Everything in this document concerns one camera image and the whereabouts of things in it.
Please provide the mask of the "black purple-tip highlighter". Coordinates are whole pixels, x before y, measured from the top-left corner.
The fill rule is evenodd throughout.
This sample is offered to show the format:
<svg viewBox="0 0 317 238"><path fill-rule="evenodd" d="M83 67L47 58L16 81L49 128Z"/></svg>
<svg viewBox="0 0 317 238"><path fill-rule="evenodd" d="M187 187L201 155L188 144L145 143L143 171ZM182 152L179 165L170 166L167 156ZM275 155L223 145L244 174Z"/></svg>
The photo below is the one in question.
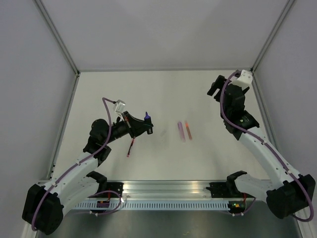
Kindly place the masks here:
<svg viewBox="0 0 317 238"><path fill-rule="evenodd" d="M149 128L147 129L147 134L153 134L153 124L152 124L152 119L149 116L148 112L145 113L145 117L144 117L144 121L146 123L146 125L149 126Z"/></svg>

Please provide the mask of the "pink highlighter pen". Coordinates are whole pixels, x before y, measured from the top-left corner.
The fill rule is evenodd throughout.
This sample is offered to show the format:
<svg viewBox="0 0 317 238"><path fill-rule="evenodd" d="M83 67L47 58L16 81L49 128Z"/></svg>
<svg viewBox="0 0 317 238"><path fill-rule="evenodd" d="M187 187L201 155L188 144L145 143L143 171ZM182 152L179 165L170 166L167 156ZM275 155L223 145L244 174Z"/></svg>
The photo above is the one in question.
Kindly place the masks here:
<svg viewBox="0 0 317 238"><path fill-rule="evenodd" d="M183 124L182 122L178 122L177 123L178 125L178 130L179 130L179 134L180 134L180 138L181 138L181 141L182 142L185 142L186 141L186 138L185 138L185 133L184 133L184 128L183 128Z"/></svg>

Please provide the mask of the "orange pencil-like pen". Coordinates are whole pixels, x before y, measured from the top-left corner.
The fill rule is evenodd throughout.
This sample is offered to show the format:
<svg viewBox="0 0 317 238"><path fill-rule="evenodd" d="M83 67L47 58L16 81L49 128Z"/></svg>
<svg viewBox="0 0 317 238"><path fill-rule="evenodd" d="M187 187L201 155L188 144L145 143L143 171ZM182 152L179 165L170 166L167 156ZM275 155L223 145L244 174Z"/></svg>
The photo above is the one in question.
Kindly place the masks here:
<svg viewBox="0 0 317 238"><path fill-rule="evenodd" d="M187 121L185 121L185 127L186 127L186 130L187 130L187 133L188 133L188 138L189 140L192 140L192 134L191 134L191 131L190 131L190 128L189 128L189 124Z"/></svg>

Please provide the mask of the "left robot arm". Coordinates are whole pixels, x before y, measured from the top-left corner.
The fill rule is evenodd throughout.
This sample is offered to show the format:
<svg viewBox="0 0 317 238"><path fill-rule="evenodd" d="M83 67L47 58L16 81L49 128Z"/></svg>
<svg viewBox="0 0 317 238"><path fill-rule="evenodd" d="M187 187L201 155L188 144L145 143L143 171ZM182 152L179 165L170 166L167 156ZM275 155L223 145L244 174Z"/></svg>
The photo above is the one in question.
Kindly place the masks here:
<svg viewBox="0 0 317 238"><path fill-rule="evenodd" d="M104 119L95 120L88 142L75 164L45 184L34 184L29 188L22 219L35 230L52 234L78 203L91 195L106 195L107 178L96 172L96 168L110 154L108 144L126 135L134 139L143 133L152 134L153 127L149 114L145 114L144 119L137 119L123 112L112 124Z"/></svg>

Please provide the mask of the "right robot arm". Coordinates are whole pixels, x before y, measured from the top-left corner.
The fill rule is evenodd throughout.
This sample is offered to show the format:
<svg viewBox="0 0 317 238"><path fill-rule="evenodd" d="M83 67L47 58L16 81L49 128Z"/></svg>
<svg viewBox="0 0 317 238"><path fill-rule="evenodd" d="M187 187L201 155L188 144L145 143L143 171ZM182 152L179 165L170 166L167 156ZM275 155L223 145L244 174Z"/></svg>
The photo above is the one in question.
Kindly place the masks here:
<svg viewBox="0 0 317 238"><path fill-rule="evenodd" d="M245 95L250 89L252 74L238 70L231 77L219 75L207 95L219 102L225 128L254 155L269 180L238 171L226 179L227 194L235 198L249 195L265 202L279 219L292 216L301 222L311 221L314 217L312 201L316 181L310 174L302 175L290 165L266 139L258 121L245 110Z"/></svg>

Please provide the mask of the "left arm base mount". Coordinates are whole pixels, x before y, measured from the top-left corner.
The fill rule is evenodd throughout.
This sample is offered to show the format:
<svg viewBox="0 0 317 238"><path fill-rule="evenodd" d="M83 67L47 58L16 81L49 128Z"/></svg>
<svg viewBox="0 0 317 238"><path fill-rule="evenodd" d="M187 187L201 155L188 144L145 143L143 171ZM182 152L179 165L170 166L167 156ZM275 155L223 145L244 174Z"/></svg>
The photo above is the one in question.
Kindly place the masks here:
<svg viewBox="0 0 317 238"><path fill-rule="evenodd" d="M113 181L107 181L107 177L92 171L87 174L88 178L92 178L95 180L95 182L98 184L98 190L95 194L93 194L92 198L107 198L110 200L111 198L117 197L116 194L111 193L110 191L118 193L120 196L123 193L123 182L113 182Z"/></svg>

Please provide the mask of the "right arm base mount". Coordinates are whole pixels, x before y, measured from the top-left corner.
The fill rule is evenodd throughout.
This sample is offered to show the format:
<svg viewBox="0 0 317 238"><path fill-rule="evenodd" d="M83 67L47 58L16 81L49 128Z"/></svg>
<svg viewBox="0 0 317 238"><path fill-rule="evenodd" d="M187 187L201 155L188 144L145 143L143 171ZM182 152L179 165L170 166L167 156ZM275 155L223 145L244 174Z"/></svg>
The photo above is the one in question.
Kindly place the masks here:
<svg viewBox="0 0 317 238"><path fill-rule="evenodd" d="M210 192L212 198L243 198L244 195L237 189L235 180L246 174L245 171L235 172L228 175L226 181L210 182L206 190Z"/></svg>

